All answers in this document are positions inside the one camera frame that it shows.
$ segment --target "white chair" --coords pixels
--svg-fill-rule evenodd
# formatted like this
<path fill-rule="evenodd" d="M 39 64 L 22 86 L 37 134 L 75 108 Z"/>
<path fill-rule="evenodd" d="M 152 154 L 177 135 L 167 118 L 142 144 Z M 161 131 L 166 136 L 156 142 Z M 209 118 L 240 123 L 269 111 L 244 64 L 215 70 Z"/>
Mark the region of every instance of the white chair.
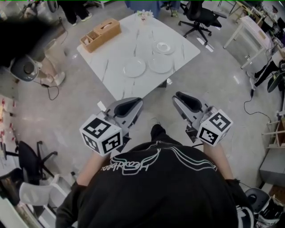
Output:
<path fill-rule="evenodd" d="M 22 203 L 43 206 L 45 210 L 39 217 L 39 221 L 45 228 L 53 228 L 55 227 L 56 216 L 49 209 L 48 204 L 52 202 L 56 207 L 59 207 L 69 192 L 70 186 L 68 183 L 56 174 L 50 185 L 46 186 L 23 182 L 20 187 L 19 197 Z"/>

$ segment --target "wooden organizer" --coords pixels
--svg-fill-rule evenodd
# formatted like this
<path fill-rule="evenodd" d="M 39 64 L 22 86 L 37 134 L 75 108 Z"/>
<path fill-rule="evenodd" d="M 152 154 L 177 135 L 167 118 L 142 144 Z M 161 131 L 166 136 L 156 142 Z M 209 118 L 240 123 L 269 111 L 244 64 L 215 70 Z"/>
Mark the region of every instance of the wooden organizer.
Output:
<path fill-rule="evenodd" d="M 120 22 L 111 18 L 97 25 L 91 32 L 82 37 L 80 42 L 89 53 L 92 53 L 95 49 L 120 33 Z"/>

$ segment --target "white desk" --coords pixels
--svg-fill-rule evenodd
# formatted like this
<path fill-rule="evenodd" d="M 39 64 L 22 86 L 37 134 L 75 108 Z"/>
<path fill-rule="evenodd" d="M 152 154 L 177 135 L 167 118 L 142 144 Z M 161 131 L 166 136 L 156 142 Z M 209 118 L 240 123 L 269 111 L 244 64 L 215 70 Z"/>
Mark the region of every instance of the white desk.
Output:
<path fill-rule="evenodd" d="M 137 15 L 133 14 L 120 20 L 120 24 L 122 33 L 94 52 L 88 53 L 82 45 L 77 47 L 87 64 L 116 100 L 145 97 L 200 53 L 191 42 L 155 18 L 150 18 L 142 25 Z M 175 51 L 170 55 L 174 67 L 167 73 L 155 73 L 148 67 L 147 62 L 153 55 L 151 44 L 154 40 L 175 44 Z M 128 78 L 123 73 L 123 67 L 134 55 L 142 58 L 147 68 L 141 76 Z"/>
<path fill-rule="evenodd" d="M 271 41 L 270 41 L 270 38 L 262 31 L 262 29 L 249 16 L 245 16 L 245 17 L 242 17 L 240 19 L 239 27 L 236 29 L 236 31 L 233 33 L 231 38 L 224 45 L 224 49 L 226 49 L 227 46 L 230 44 L 230 42 L 238 36 L 238 34 L 241 32 L 242 28 L 247 29 L 253 35 L 253 37 L 257 40 L 257 42 L 261 45 L 261 49 L 259 49 L 255 53 L 254 56 L 252 56 L 245 64 L 243 64 L 241 66 L 241 68 L 243 69 L 251 61 L 253 61 L 256 56 L 258 56 L 264 50 L 269 49 L 271 47 Z M 247 40 L 247 41 L 255 49 L 255 46 L 252 45 L 252 43 L 249 40 Z"/>

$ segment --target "chair base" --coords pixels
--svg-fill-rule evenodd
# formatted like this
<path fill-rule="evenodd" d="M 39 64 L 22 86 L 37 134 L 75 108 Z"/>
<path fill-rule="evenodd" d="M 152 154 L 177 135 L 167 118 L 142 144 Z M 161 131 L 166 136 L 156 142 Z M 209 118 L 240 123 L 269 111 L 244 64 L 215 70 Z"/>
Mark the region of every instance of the chair base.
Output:
<path fill-rule="evenodd" d="M 181 24 L 187 24 L 187 25 L 193 27 L 191 30 L 189 30 L 187 33 L 184 34 L 184 37 L 185 37 L 185 38 L 187 37 L 188 34 L 190 34 L 191 32 L 197 30 L 197 31 L 202 35 L 202 37 L 203 37 L 204 40 L 205 40 L 204 45 L 207 46 L 208 39 L 206 38 L 206 36 L 205 36 L 205 34 L 203 33 L 203 31 L 208 32 L 209 36 L 211 36 L 211 35 L 212 35 L 212 32 L 211 32 L 209 29 L 200 27 L 200 24 L 201 24 L 201 23 L 198 23 L 198 22 L 194 22 L 194 24 L 192 24 L 192 23 L 188 23 L 188 22 L 185 22 L 185 21 L 180 21 L 180 22 L 178 23 L 178 25 L 181 26 Z"/>

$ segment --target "concrete floor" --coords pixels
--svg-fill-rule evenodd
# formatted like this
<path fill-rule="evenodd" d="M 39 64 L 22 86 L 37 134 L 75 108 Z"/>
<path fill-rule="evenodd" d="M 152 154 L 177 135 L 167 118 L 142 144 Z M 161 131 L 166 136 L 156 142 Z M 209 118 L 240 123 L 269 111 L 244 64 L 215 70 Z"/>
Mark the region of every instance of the concrete floor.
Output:
<path fill-rule="evenodd" d="M 217 5 L 218 2 L 215 1 L 203 4 L 208 9 L 228 15 L 230 4 L 223 3 L 219 8 Z M 79 39 L 105 19 L 113 17 L 120 20 L 133 13 L 126 8 L 123 1 L 109 2 L 105 9 L 92 8 L 90 11 L 93 17 L 84 23 L 79 22 L 75 27 L 67 21 L 64 22 L 68 31 L 68 36 L 62 44 L 68 54 L 63 66 L 67 77 L 60 86 L 58 98 L 50 101 L 46 89 L 36 83 L 19 83 L 20 102 L 15 124 L 18 138 L 33 148 L 36 147 L 36 141 L 44 141 L 46 154 L 58 151 L 58 156 L 49 161 L 47 166 L 52 171 L 63 174 L 80 170 L 92 153 L 80 136 L 81 124 L 91 114 L 100 111 L 97 107 L 99 101 L 105 106 L 114 101 L 77 52 Z M 124 151 L 150 140 L 151 126 L 148 120 L 154 116 L 158 117 L 171 137 L 184 145 L 192 145 L 185 133 L 186 123 L 178 115 L 171 100 L 175 92 L 188 91 L 202 96 L 216 108 L 221 108 L 233 120 L 234 124 L 222 140 L 222 145 L 234 176 L 249 186 L 260 183 L 258 169 L 265 156 L 261 133 L 266 128 L 268 118 L 261 114 L 246 114 L 243 105 L 250 99 L 250 84 L 245 70 L 261 69 L 267 59 L 262 54 L 252 65 L 242 70 L 240 66 L 246 61 L 246 56 L 254 54 L 254 51 L 241 36 L 237 41 L 233 41 L 227 50 L 223 49 L 223 45 L 237 28 L 232 22 L 233 19 L 235 16 L 228 19 L 219 18 L 222 28 L 209 28 L 212 30 L 212 36 L 208 39 L 213 52 L 197 40 L 200 37 L 198 32 L 188 35 L 187 39 L 198 47 L 201 53 L 171 76 L 173 83 L 166 89 L 157 88 L 144 98 L 144 110 L 131 129 L 132 140 Z M 163 9 L 159 20 L 180 34 L 190 30 L 186 25 L 177 25 L 179 20 L 188 21 L 181 12 L 178 18 L 170 17 L 170 12 Z M 65 36 L 66 34 L 63 34 L 59 41 L 63 41 Z M 281 103 L 280 92 L 275 90 L 269 94 L 266 86 L 267 83 L 264 83 L 258 87 L 252 101 L 247 104 L 247 110 L 260 111 L 274 119 L 275 111 Z"/>

